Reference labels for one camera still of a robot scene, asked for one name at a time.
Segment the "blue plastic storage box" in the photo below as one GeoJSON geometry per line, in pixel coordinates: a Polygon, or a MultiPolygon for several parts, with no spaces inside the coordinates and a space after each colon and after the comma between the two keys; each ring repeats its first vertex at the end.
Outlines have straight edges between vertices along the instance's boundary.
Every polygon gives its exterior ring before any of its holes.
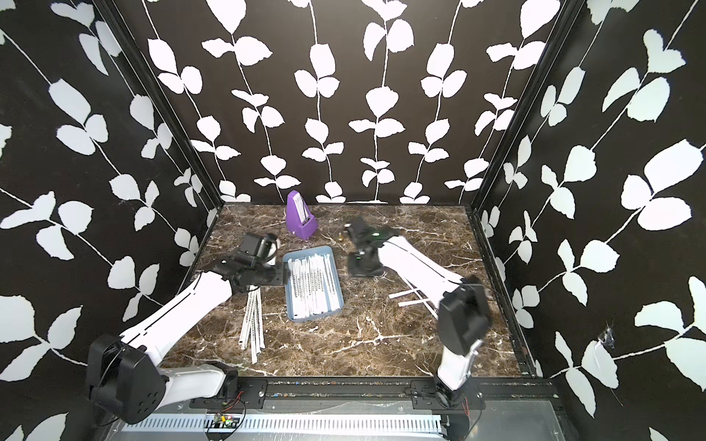
{"type": "Polygon", "coordinates": [[[322,319],[342,311],[345,303],[331,247],[291,252],[282,262],[288,274],[285,299],[292,322],[322,319]]]}

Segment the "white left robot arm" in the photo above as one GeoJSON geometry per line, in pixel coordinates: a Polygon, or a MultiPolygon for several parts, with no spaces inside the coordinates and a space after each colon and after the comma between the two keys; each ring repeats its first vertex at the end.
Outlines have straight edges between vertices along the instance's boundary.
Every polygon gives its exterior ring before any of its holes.
{"type": "Polygon", "coordinates": [[[157,312],[118,337],[97,338],[88,352],[88,400],[127,424],[178,402],[234,404],[239,395],[237,369],[222,362],[177,369],[160,365],[189,330],[233,295],[283,285],[286,271],[275,261],[278,248],[274,234],[247,233],[235,251],[211,262],[157,312]]]}

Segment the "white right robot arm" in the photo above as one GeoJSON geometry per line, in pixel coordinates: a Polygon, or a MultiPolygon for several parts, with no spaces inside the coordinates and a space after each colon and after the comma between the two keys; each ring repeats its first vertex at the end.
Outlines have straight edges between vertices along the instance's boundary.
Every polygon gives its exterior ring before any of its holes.
{"type": "Polygon", "coordinates": [[[351,276],[377,277],[392,270],[432,308],[443,346],[438,389],[447,394],[460,391],[471,378],[474,359],[493,326],[480,279],[444,268],[388,226],[374,228],[357,217],[345,225],[345,231],[356,247],[347,257],[351,276]]]}

